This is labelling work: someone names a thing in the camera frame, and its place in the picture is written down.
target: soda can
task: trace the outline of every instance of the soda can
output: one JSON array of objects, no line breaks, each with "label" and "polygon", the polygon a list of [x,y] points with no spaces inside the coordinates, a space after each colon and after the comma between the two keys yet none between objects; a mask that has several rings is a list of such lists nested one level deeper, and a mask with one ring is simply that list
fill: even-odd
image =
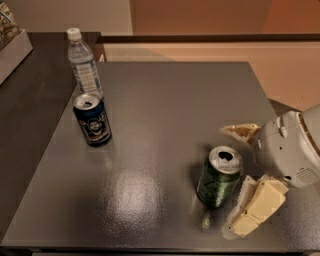
[{"label": "soda can", "polygon": [[233,148],[219,146],[206,157],[197,187],[199,199],[208,206],[220,207],[242,176],[242,157]]},{"label": "soda can", "polygon": [[85,93],[74,101],[73,112],[88,145],[100,147],[111,138],[111,130],[103,101]]}]

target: tissue box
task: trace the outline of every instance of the tissue box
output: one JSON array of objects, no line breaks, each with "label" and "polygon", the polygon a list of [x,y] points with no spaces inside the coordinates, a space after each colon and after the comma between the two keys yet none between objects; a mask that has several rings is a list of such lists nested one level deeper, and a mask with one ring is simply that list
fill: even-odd
[{"label": "tissue box", "polygon": [[0,84],[32,51],[32,45],[24,29],[0,51]]}]

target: white bottle cap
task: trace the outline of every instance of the white bottle cap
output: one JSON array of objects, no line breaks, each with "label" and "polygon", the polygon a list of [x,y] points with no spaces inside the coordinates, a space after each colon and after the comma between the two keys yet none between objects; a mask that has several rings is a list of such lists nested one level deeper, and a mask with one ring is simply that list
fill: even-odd
[{"label": "white bottle cap", "polygon": [[80,29],[78,28],[70,28],[67,30],[68,39],[70,41],[78,41],[82,38]]}]

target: gray table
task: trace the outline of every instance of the gray table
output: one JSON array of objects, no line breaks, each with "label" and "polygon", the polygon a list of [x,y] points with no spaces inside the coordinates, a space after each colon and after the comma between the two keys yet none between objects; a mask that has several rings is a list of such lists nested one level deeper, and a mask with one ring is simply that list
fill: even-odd
[{"label": "gray table", "polygon": [[247,63],[111,63],[98,66],[113,133],[87,146],[72,113],[74,92],[1,246],[151,252],[303,252],[320,250],[319,194],[288,200],[246,239],[220,228],[224,207],[205,207],[195,188],[204,156],[228,145],[259,177],[251,152],[220,127],[274,118]]}]

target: clear water bottle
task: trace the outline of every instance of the clear water bottle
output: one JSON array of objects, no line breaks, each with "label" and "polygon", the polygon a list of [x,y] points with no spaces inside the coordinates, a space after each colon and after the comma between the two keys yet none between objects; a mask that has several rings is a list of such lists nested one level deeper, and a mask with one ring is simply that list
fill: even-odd
[{"label": "clear water bottle", "polygon": [[82,40],[78,28],[67,30],[70,45],[68,58],[71,62],[73,73],[82,93],[92,93],[103,99],[103,91],[98,75],[98,71],[93,59],[92,50],[89,45]]}]

